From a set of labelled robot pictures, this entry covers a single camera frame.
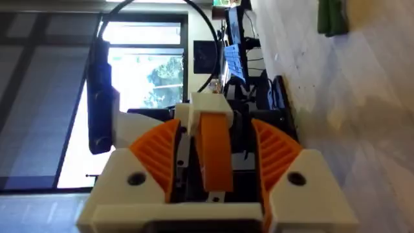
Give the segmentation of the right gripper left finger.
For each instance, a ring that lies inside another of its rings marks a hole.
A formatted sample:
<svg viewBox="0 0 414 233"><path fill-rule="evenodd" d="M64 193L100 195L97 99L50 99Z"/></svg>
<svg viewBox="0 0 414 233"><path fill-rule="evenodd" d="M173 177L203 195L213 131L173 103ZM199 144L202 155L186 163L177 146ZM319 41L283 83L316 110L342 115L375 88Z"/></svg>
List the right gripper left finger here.
<svg viewBox="0 0 414 233"><path fill-rule="evenodd" d="M180 120L112 152L76 222L80 232L140 232L171 201Z"/></svg>

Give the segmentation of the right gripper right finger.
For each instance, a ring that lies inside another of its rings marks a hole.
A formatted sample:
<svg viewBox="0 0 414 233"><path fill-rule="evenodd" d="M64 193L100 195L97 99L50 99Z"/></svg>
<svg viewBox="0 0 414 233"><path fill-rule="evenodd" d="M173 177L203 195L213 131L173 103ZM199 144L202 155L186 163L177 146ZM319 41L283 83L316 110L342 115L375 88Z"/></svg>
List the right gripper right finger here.
<svg viewBox="0 0 414 233"><path fill-rule="evenodd" d="M356 232L358 220L323 155L252 120L265 232Z"/></svg>

